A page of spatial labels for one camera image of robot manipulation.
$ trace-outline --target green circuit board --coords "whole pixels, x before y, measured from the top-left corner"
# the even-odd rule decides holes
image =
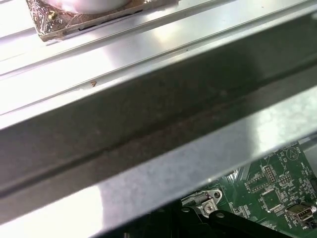
[[[316,205],[317,200],[317,179],[298,143],[237,169],[204,189],[213,188],[223,192],[220,210],[293,238],[317,238],[317,228],[305,226],[286,211],[301,202]]]

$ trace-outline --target integrated circuit chip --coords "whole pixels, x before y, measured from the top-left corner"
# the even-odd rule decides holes
[[[261,197],[263,203],[267,207],[266,211],[268,212],[274,211],[277,207],[281,205],[281,201],[274,189],[261,194]]]
[[[251,192],[256,192],[269,185],[269,182],[267,181],[267,177],[265,175],[261,175],[252,179],[251,181],[248,181],[247,184]]]
[[[311,178],[309,180],[315,192],[317,192],[317,178]]]

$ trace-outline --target metal surface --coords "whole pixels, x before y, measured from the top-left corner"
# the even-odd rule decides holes
[[[182,199],[182,205],[193,208],[197,214],[208,218],[211,212],[218,210],[217,203],[222,199],[218,189],[196,192]]]
[[[114,10],[130,0],[42,0],[64,11],[82,14],[97,14]]]
[[[0,2],[0,10],[24,14],[21,2]],[[48,46],[27,21],[1,26],[0,99],[6,103],[0,106],[0,223],[44,207],[0,226],[0,236],[91,237],[188,194],[208,177],[214,179],[316,131],[317,70],[309,61],[316,52],[316,29],[311,17],[300,22],[309,26],[277,30],[275,38],[259,40],[261,35],[237,43],[229,48],[233,55],[224,49],[223,54],[212,54],[213,49],[316,9],[315,0],[182,0],[179,6],[144,12]],[[291,29],[302,30],[300,39],[298,31],[286,33]],[[278,45],[280,32],[292,47]],[[247,48],[248,53],[253,54],[246,60],[241,55],[250,45],[254,48]],[[235,50],[241,46],[242,53]],[[238,69],[256,62],[257,72],[237,72],[229,59],[243,63]],[[217,68],[208,71],[216,62]],[[220,67],[227,65],[224,62],[246,81],[232,75],[226,81],[228,75],[217,71],[228,72]],[[168,65],[176,68],[149,74]],[[186,71],[188,65],[199,74]],[[295,76],[284,80],[285,71]],[[238,104],[238,110],[228,105],[234,116],[201,108],[210,98],[209,107],[227,105],[228,98],[246,98],[272,78],[283,80]],[[257,87],[249,91],[235,91],[254,84]],[[202,115],[173,121],[172,126],[163,123],[193,106]],[[163,125],[142,131],[158,123]]]
[[[312,12],[315,3],[182,0],[50,45],[38,39],[24,1],[2,3],[0,128]]]
[[[86,238],[109,231],[180,197],[189,187],[198,187],[232,167],[265,155],[276,145],[316,131],[316,93],[317,87],[314,87],[4,224],[0,227],[0,235],[36,238],[46,234],[46,237]],[[122,210],[122,204],[125,204],[124,213],[118,212]]]

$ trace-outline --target black plastic part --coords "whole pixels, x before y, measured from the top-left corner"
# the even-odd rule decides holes
[[[317,192],[317,178],[311,178],[309,180],[315,192]]]
[[[287,235],[226,211],[211,213],[209,224],[213,229],[221,230],[224,238],[289,238]]]

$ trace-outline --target microchip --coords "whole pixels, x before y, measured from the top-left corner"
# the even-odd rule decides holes
[[[309,182],[311,182],[314,191],[317,192],[317,178],[311,178]]]
[[[248,181],[247,184],[251,192],[256,192],[269,185],[269,182],[267,181],[267,177],[265,175],[261,175],[252,179],[251,181]]]
[[[273,169],[271,168],[271,166],[270,166],[270,165],[265,166],[265,167],[264,167],[264,171],[265,171],[265,173],[266,173],[266,175],[267,175],[268,180],[269,180],[272,184],[275,183],[275,182],[276,182],[276,177],[275,177],[275,175],[274,175],[274,173],[273,173]]]
[[[281,201],[274,189],[261,194],[263,203],[267,207],[267,211],[271,212],[281,205]]]

